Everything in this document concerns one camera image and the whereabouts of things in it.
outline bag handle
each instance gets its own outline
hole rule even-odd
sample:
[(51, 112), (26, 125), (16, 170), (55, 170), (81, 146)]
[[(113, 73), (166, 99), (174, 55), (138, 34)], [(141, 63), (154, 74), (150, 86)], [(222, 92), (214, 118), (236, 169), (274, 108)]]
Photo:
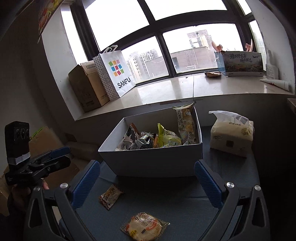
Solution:
[(113, 49), (112, 51), (109, 51), (109, 52), (114, 52), (115, 49), (117, 49), (117, 47), (118, 47), (118, 45), (112, 45), (111, 47), (107, 47), (107, 48), (104, 50), (103, 53), (107, 53), (107, 51), (108, 51), (109, 49), (112, 50), (112, 48), (114, 48), (114, 49)]

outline colorful poster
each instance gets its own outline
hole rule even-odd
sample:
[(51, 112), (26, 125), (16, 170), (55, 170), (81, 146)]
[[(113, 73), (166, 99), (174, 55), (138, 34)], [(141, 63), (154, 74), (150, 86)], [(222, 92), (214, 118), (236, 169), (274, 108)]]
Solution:
[(57, 10), (57, 8), (63, 3), (64, 0), (42, 0), (40, 1), (40, 11), (38, 15), (38, 41), (40, 36), (47, 25), (48, 21), (50, 20), (51, 16)]

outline person's hand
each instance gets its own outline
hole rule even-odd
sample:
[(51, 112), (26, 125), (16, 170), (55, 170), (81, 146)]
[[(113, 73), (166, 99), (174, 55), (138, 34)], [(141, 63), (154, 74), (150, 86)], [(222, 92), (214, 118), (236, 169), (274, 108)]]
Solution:
[[(42, 187), (44, 190), (48, 190), (48, 184), (43, 180)], [(19, 187), (14, 186), (11, 190), (14, 205), (21, 211), (26, 211), (26, 206), (28, 203), (28, 196), (31, 193), (31, 190), (28, 187)]]

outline white tube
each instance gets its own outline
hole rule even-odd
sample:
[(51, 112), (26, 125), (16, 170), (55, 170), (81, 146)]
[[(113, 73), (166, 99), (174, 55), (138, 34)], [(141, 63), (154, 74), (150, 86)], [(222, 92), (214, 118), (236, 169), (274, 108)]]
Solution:
[(271, 85), (275, 85), (277, 87), (280, 87), (286, 91), (290, 91), (290, 83), (284, 80), (269, 80), (269, 79), (261, 79), (260, 81), (271, 84)]

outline colorful square logo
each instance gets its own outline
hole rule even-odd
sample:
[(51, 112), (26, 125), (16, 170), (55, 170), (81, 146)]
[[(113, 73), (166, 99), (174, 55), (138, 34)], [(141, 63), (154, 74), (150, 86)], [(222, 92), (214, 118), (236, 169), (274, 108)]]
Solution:
[(119, 59), (112, 60), (108, 64), (110, 65), (111, 70), (113, 71), (113, 74), (114, 74), (115, 77), (124, 73), (123, 68), (122, 68), (122, 66), (120, 64)]

